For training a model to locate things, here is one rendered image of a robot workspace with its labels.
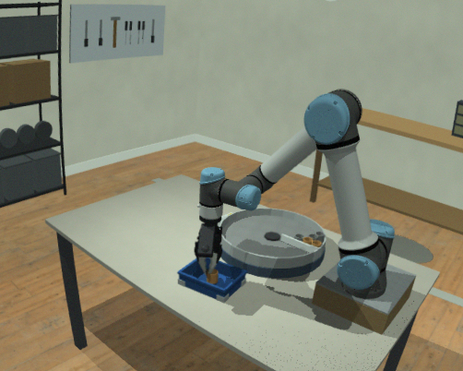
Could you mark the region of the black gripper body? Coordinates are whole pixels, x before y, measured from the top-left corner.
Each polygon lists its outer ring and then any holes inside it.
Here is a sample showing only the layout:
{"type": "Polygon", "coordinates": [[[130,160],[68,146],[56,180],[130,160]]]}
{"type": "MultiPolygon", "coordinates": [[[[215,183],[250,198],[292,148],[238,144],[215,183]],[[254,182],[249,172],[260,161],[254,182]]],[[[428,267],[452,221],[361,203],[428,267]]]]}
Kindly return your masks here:
{"type": "MultiPolygon", "coordinates": [[[[204,223],[214,224],[214,222],[220,222],[221,217],[219,217],[216,220],[207,220],[207,219],[202,218],[199,215],[199,220],[201,220],[204,223]]],[[[218,224],[216,224],[216,232],[215,232],[215,241],[214,241],[214,250],[213,250],[213,252],[219,249],[219,246],[220,246],[220,243],[221,243],[221,237],[222,237],[222,227],[219,227],[218,224]]]]}

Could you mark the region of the blue crate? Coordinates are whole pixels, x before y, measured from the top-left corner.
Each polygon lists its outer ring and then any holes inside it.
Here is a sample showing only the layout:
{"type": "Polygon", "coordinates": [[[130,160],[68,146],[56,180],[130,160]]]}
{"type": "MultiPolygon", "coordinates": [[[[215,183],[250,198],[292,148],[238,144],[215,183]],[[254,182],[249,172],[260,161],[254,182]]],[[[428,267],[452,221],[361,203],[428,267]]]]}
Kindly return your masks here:
{"type": "Polygon", "coordinates": [[[179,274],[178,284],[225,303],[232,294],[245,284],[245,270],[221,261],[218,262],[215,269],[219,272],[218,282],[211,284],[207,282],[207,276],[197,259],[194,259],[177,271],[179,274]]]}

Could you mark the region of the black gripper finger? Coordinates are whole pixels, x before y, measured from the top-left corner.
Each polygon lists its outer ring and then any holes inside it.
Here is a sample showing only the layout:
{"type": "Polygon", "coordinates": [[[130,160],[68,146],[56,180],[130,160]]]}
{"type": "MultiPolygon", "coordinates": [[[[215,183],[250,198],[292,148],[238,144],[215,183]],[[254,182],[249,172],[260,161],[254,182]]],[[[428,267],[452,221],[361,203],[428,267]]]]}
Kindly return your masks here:
{"type": "Polygon", "coordinates": [[[205,273],[205,275],[207,276],[207,271],[208,269],[206,268],[206,258],[205,257],[199,257],[198,254],[197,254],[197,242],[195,242],[195,255],[196,255],[196,259],[201,267],[201,269],[203,270],[203,272],[205,273]]]}
{"type": "Polygon", "coordinates": [[[213,257],[210,257],[211,263],[209,264],[208,273],[211,274],[213,269],[215,269],[218,264],[221,254],[222,254],[222,245],[219,246],[219,249],[213,252],[213,257]]]}

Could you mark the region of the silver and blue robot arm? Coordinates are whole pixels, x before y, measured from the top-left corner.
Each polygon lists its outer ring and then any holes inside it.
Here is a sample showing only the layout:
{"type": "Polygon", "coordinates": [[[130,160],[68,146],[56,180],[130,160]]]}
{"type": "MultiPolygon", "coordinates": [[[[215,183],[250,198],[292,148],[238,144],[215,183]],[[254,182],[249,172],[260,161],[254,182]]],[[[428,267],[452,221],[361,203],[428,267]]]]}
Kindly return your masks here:
{"type": "Polygon", "coordinates": [[[220,168],[204,169],[197,207],[207,220],[222,216],[223,203],[254,210],[264,192],[319,150],[326,158],[342,236],[338,241],[338,277],[347,293],[375,299],[386,291],[386,265],[395,230],[384,221],[369,218],[356,151],[361,102],[349,90],[330,92],[333,94],[320,95],[308,105],[305,127],[242,180],[225,178],[220,168]]]}

